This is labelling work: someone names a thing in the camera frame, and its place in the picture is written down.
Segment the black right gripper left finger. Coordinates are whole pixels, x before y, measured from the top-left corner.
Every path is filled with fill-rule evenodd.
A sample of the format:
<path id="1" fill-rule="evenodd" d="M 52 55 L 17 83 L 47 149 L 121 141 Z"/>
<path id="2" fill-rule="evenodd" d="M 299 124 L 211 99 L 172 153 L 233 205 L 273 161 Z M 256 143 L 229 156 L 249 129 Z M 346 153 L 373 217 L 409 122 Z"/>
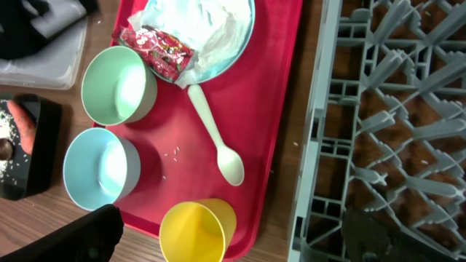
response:
<path id="1" fill-rule="evenodd" d="M 1 262 L 109 262 L 124 231 L 118 207 L 104 205 L 1 257 Z"/>

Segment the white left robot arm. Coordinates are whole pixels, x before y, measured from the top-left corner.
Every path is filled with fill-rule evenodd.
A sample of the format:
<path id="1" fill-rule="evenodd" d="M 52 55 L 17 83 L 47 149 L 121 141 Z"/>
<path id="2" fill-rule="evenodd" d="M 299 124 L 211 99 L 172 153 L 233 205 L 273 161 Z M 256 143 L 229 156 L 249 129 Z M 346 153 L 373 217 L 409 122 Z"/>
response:
<path id="1" fill-rule="evenodd" d="M 99 9 L 97 0 L 1 0 L 1 59 L 35 55 Z"/>

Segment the light blue bowl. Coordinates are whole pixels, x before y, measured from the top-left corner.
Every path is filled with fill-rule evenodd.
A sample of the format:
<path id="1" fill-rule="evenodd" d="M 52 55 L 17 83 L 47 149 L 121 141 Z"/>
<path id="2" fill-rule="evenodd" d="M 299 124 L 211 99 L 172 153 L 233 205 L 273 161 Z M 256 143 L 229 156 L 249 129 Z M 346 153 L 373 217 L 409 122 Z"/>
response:
<path id="1" fill-rule="evenodd" d="M 136 147 L 100 127 L 79 133 L 63 162 L 68 195 L 78 207 L 88 211 L 125 198 L 140 176 L 141 159 Z"/>

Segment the brown mushroom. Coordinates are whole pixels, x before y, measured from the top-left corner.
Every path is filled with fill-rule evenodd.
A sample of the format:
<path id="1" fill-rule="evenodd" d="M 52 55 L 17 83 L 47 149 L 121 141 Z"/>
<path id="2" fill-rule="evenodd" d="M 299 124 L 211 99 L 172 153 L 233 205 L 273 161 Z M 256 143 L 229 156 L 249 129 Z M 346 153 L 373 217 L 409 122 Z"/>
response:
<path id="1" fill-rule="evenodd" d="M 0 160 L 10 160 L 14 155 L 14 146 L 7 138 L 0 139 Z"/>

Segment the orange carrot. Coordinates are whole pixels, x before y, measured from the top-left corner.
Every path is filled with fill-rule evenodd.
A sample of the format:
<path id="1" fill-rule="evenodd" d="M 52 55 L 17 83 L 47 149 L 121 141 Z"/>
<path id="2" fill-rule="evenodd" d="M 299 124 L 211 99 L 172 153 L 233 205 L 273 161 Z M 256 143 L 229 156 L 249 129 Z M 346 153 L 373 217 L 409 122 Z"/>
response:
<path id="1" fill-rule="evenodd" d="M 7 101 L 7 108 L 11 113 L 20 133 L 20 142 L 26 154 L 32 154 L 36 137 L 36 124 L 23 107 L 15 100 Z"/>

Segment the red snack wrapper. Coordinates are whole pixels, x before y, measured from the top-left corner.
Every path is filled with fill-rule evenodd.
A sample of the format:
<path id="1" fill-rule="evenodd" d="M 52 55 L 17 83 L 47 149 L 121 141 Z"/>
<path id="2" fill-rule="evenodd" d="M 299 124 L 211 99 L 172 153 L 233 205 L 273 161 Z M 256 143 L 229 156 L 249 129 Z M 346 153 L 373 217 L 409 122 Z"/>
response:
<path id="1" fill-rule="evenodd" d="M 149 68 L 168 82 L 175 82 L 194 56 L 192 48 L 150 25 L 137 31 L 120 26 L 112 38 L 137 52 Z"/>

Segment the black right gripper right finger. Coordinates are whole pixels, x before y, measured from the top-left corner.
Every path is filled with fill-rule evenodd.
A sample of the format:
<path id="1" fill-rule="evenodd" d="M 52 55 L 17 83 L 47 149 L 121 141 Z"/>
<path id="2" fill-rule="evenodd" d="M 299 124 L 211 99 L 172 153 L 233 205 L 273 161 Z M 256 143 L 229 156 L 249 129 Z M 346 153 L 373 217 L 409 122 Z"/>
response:
<path id="1" fill-rule="evenodd" d="M 382 223 L 371 214 L 349 208 L 342 222 L 346 254 L 352 262 L 442 262 L 448 256 Z"/>

